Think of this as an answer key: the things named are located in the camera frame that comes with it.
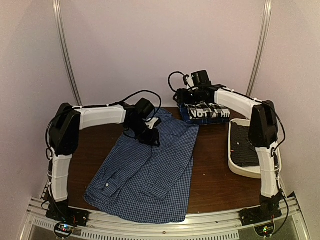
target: folded cloth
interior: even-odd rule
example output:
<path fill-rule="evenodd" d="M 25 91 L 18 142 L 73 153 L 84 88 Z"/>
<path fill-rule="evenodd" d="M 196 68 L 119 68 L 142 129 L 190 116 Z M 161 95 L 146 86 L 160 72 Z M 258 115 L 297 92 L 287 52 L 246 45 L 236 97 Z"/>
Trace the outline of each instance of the folded cloth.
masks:
<path fill-rule="evenodd" d="M 199 127 L 159 109 L 160 146 L 122 135 L 83 196 L 99 210 L 138 223 L 185 220 Z"/>
<path fill-rule="evenodd" d="M 188 124 L 207 125 L 228 123 L 230 110 L 215 103 L 201 102 L 197 105 L 178 104 L 183 121 Z"/>

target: black and white fabric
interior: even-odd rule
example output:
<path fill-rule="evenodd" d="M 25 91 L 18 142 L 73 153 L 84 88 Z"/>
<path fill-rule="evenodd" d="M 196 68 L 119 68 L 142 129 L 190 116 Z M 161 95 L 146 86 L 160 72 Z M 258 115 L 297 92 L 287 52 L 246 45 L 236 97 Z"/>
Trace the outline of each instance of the black and white fabric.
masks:
<path fill-rule="evenodd" d="M 214 119 L 214 118 L 229 118 L 230 110 L 222 105 L 202 102 L 197 105 L 186 104 L 190 120 L 195 119 Z"/>

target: black cable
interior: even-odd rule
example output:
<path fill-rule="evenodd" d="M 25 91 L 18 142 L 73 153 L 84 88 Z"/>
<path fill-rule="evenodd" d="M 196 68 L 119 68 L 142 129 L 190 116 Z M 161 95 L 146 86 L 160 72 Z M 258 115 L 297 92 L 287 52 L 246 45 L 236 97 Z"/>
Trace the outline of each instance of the black cable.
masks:
<path fill-rule="evenodd" d="M 123 135 L 125 135 L 127 138 L 130 138 L 130 139 L 135 139 L 133 136 L 129 136 L 128 134 L 126 134 L 126 132 L 128 132 L 129 131 L 129 128 L 127 128 L 127 129 L 125 129 L 125 130 L 123 130 Z"/>
<path fill-rule="evenodd" d="M 138 94 L 140 94 L 140 93 L 150 93 L 150 94 L 153 94 L 153 95 L 157 96 L 158 99 L 159 99 L 159 107 L 158 107 L 158 109 L 157 109 L 157 110 L 154 109 L 154 111 L 153 111 L 153 116 L 152 116 L 149 120 L 146 120 L 146 121 L 145 121 L 146 123 L 149 123 L 149 122 L 156 116 L 156 114 L 159 112 L 159 109 L 161 108 L 162 99 L 161 99 L 161 97 L 159 96 L 159 94 L 155 93 L 154 91 L 150 91 L 150 90 L 140 90 L 140 91 L 137 91 L 137 92 L 135 92 L 135 93 L 127 96 L 125 99 L 121 100 L 121 101 L 118 102 L 118 103 L 123 103 L 123 102 L 127 101 L 128 99 L 132 98 L 133 96 L 138 95 Z"/>
<path fill-rule="evenodd" d="M 48 200 L 46 200 L 46 201 L 44 201 L 43 203 L 41 203 L 41 208 L 42 208 L 43 210 L 47 210 L 47 209 L 44 208 L 44 204 L 46 204 L 47 202 L 48 202 Z"/>
<path fill-rule="evenodd" d="M 50 188 L 50 194 L 51 194 L 51 198 L 52 198 L 52 202 L 53 202 L 54 206 L 55 206 L 56 209 L 59 211 L 59 213 L 61 213 L 61 215 L 63 216 L 63 218 L 66 219 L 66 218 L 67 218 L 66 215 L 59 209 L 59 207 L 57 206 L 56 201 L 55 201 L 55 199 L 54 199 L 54 194 L 53 194 L 53 192 L 52 192 L 52 182 L 51 182 L 49 188 Z"/>
<path fill-rule="evenodd" d="M 285 127 L 284 127 L 284 125 L 283 125 L 283 123 L 282 123 L 279 115 L 276 113 L 276 111 L 274 110 L 274 108 L 271 107 L 271 106 L 270 106 L 269 104 L 267 104 L 266 102 L 259 101 L 259 100 L 254 100 L 252 97 L 249 97 L 249 96 L 247 96 L 247 95 L 244 95 L 244 94 L 242 94 L 242 93 L 240 93 L 240 92 L 231 91 L 231 90 L 225 89 L 225 88 L 221 88 L 221 89 L 224 90 L 224 91 L 230 92 L 230 93 L 238 94 L 238 95 L 240 95 L 240 96 L 242 96 L 242 97 L 245 97 L 245 98 L 247 98 L 247 99 L 250 99 L 250 100 L 252 100 L 252 101 L 255 101 L 255 102 L 257 102 L 257 103 L 260 103 L 260 104 L 263 104 L 263 105 L 265 105 L 265 106 L 270 107 L 270 109 L 273 111 L 275 117 L 278 119 L 278 121 L 279 121 L 279 123 L 280 123 L 280 125 L 281 125 L 282 132 L 283 132 L 283 140 L 282 140 L 282 141 L 275 147 L 275 149 L 273 150 L 273 152 L 275 153 L 276 150 L 280 147 L 280 145 L 283 144 L 284 141 L 286 140 L 286 131 L 285 131 Z"/>
<path fill-rule="evenodd" d="M 150 93 L 150 94 L 153 94 L 153 95 L 156 95 L 158 98 L 159 98 L 159 107 L 158 109 L 154 109 L 153 110 L 153 116 L 149 119 L 149 120 L 146 120 L 145 122 L 148 123 L 150 122 L 155 116 L 156 114 L 158 113 L 159 109 L 161 108 L 161 105 L 162 105 L 162 99 L 161 97 L 155 93 L 154 91 L 150 91 L 150 90 L 140 90 L 140 91 L 137 91 L 129 96 L 127 96 L 125 99 L 121 100 L 121 101 L 118 101 L 118 102 L 114 102 L 114 103 L 111 103 L 111 104 L 106 104 L 106 105 L 89 105 L 89 106 L 83 106 L 82 108 L 83 109 L 86 109 L 86 108 L 94 108 L 94 107 L 112 107 L 112 106 L 115 106 L 115 105 L 118 105 L 118 104 L 121 104 L 121 103 L 124 103 L 126 100 L 132 98 L 133 96 L 135 95 L 138 95 L 140 93 Z M 51 150 L 51 147 L 50 147 L 50 144 L 49 144 L 49 140 L 48 140 L 48 131 L 53 123 L 53 121 L 60 117 L 61 115 L 64 115 L 64 114 L 67 114 L 69 112 L 71 112 L 72 110 L 75 110 L 75 109 L 80 109 L 80 107 L 73 107 L 73 108 L 70 108 L 68 110 L 65 110 L 61 113 L 59 113 L 58 115 L 56 115 L 54 118 L 51 119 L 51 121 L 49 122 L 48 126 L 46 127 L 46 130 L 45 130 L 45 144 L 46 144 L 46 150 L 45 150 L 45 156 L 48 160 L 51 160 L 50 157 L 53 156 L 53 151 Z"/>
<path fill-rule="evenodd" d="M 184 75 L 184 74 L 183 74 L 182 72 L 180 72 L 180 71 L 174 71 L 174 72 L 170 73 L 170 75 L 169 75 L 169 77 L 168 77 L 168 84 L 169 84 L 170 89 L 171 89 L 174 93 L 176 93 L 177 91 L 174 90 L 174 88 L 172 87 L 171 82 L 170 82 L 170 78 L 171 78 L 171 76 L 174 75 L 174 74 L 181 74 L 183 77 L 185 77 L 186 75 Z"/>
<path fill-rule="evenodd" d="M 284 191 L 282 190 L 282 188 L 279 188 L 279 191 L 281 192 L 282 199 L 284 200 L 285 205 L 286 205 L 286 216 L 285 216 L 285 219 L 284 219 L 282 225 L 281 225 L 275 232 L 272 233 L 272 236 L 275 235 L 275 234 L 277 234 L 277 233 L 282 229 L 282 227 L 285 225 L 285 223 L 287 222 L 287 219 L 288 219 L 288 217 L 289 217 L 289 205 L 288 205 L 288 202 L 287 202 L 287 200 L 286 200 Z"/>

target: metal pole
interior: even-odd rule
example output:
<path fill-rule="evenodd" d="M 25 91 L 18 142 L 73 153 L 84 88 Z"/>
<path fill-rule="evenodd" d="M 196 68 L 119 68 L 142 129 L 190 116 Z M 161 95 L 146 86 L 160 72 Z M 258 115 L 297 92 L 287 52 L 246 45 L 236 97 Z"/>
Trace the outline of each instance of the metal pole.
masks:
<path fill-rule="evenodd" d="M 60 39 L 60 44 L 61 44 L 61 49 L 62 49 L 63 60 L 64 60 L 64 64 L 65 64 L 65 69 L 66 69 L 66 72 L 67 72 L 67 75 L 69 78 L 71 90 L 72 90 L 74 99 L 76 101 L 76 104 L 79 106 L 82 106 L 80 94 L 78 91 L 74 72 L 73 72 L 73 69 L 71 66 L 71 62 L 70 62 L 70 56 L 69 56 L 69 52 L 68 52 L 64 24 L 63 24 L 61 8 L 60 8 L 60 0 L 52 0 L 52 2 L 53 2 L 55 22 L 56 22 L 56 26 L 58 29 L 58 34 L 59 34 L 59 39 Z"/>
<path fill-rule="evenodd" d="M 256 51 L 256 56 L 254 60 L 254 65 L 250 77 L 250 82 L 248 89 L 246 91 L 246 95 L 251 97 L 252 92 L 254 90 L 254 86 L 257 80 L 257 76 L 259 73 L 259 68 L 262 61 L 262 55 L 263 51 L 266 45 L 266 40 L 268 36 L 269 26 L 270 26 L 270 20 L 271 20 L 271 11 L 272 11 L 272 0 L 265 0 L 264 4 L 264 13 L 262 18 L 262 25 L 261 25 L 261 32 L 260 32 L 260 38 L 258 43 L 258 48 Z"/>

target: metal frame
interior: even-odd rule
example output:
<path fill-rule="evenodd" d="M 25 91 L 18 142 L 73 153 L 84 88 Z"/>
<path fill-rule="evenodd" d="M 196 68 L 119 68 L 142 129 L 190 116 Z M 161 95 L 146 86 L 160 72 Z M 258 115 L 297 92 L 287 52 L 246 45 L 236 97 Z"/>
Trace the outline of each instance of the metal frame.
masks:
<path fill-rule="evenodd" d="M 263 51 L 265 49 L 266 40 L 268 36 L 270 20 L 271 20 L 271 12 L 272 12 L 272 0 L 265 0 L 258 48 L 255 55 L 250 82 L 246 91 L 246 95 L 249 97 L 251 97 L 253 93 L 254 86 L 258 77 L 259 68 L 260 68 L 262 56 L 263 56 Z"/>
<path fill-rule="evenodd" d="M 46 210 L 41 208 L 43 202 L 38 198 L 31 199 L 24 217 L 24 225 L 20 231 L 20 240 L 29 239 L 33 226 L 53 230 L 56 221 L 46 218 Z M 289 204 L 289 216 L 292 216 L 295 220 L 299 239 L 309 240 L 310 236 L 297 199 L 291 197 L 287 199 L 287 202 Z M 48 208 L 48 203 L 45 203 L 43 207 Z M 281 201 L 280 209 L 282 217 L 277 219 L 284 219 L 287 214 L 284 201 Z M 73 236 L 86 240 L 214 240 L 214 237 L 217 240 L 238 240 L 240 239 L 239 230 L 254 227 L 253 225 L 242 226 L 239 211 L 240 209 L 187 214 L 184 222 L 148 224 L 126 221 L 100 211 L 89 210 L 87 227 L 77 227 Z"/>
<path fill-rule="evenodd" d="M 67 47 L 64 23 L 63 23 L 62 14 L 61 14 L 61 8 L 60 8 L 60 0 L 52 0 L 52 2 L 53 2 L 55 22 L 56 22 L 56 26 L 57 26 L 58 33 L 59 33 L 62 56 L 63 56 L 63 60 L 64 60 L 64 64 L 65 64 L 65 69 L 66 69 L 66 72 L 67 72 L 67 75 L 69 78 L 71 90 L 72 90 L 74 99 L 76 101 L 76 104 L 79 106 L 82 106 L 82 101 L 81 101 L 80 94 L 79 94 L 78 87 L 77 87 L 77 83 L 75 80 L 74 71 L 71 66 L 69 51 L 68 51 L 68 47 Z"/>

